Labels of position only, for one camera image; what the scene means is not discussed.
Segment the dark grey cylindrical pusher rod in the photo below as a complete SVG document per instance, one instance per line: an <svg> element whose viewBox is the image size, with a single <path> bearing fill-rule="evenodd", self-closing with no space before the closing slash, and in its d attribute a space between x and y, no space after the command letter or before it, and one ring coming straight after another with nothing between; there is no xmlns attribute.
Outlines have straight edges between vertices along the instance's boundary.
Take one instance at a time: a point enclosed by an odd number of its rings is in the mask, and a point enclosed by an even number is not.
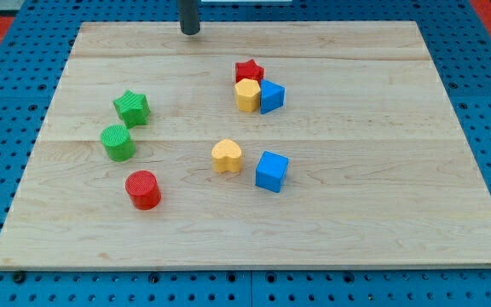
<svg viewBox="0 0 491 307"><path fill-rule="evenodd" d="M177 11L182 33L189 36L199 33L200 22L198 1L177 0Z"/></svg>

